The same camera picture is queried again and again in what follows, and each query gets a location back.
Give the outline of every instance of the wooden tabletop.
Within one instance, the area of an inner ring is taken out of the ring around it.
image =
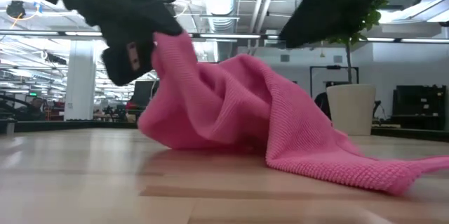
[[[370,156],[449,154],[449,144],[354,139]],[[1,224],[449,223],[449,172],[404,197],[267,168],[257,156],[176,152],[132,129],[0,138]]]

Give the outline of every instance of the white pot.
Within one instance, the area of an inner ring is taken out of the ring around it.
[[[370,84],[346,84],[327,88],[335,129],[351,136],[369,136],[373,125],[376,88]]]

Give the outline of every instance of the potted plant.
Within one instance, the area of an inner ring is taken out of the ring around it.
[[[328,43],[342,44],[346,49],[349,84],[329,87],[327,93],[334,127],[349,135],[366,136],[371,134],[375,101],[373,85],[353,84],[351,47],[359,41],[367,40],[361,31],[364,29],[369,31],[379,24],[382,15],[377,10],[387,3],[387,0],[374,0],[367,14],[359,19],[356,32],[326,39]]]

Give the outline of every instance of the white column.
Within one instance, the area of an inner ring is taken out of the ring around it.
[[[92,119],[97,69],[95,41],[72,41],[64,120]]]

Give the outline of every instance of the pink towel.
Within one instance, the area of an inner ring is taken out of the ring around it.
[[[160,87],[139,129],[177,150],[265,151],[273,169],[399,195],[449,157],[401,161],[364,157],[314,101],[261,60],[238,55],[197,63],[192,41],[155,34]]]

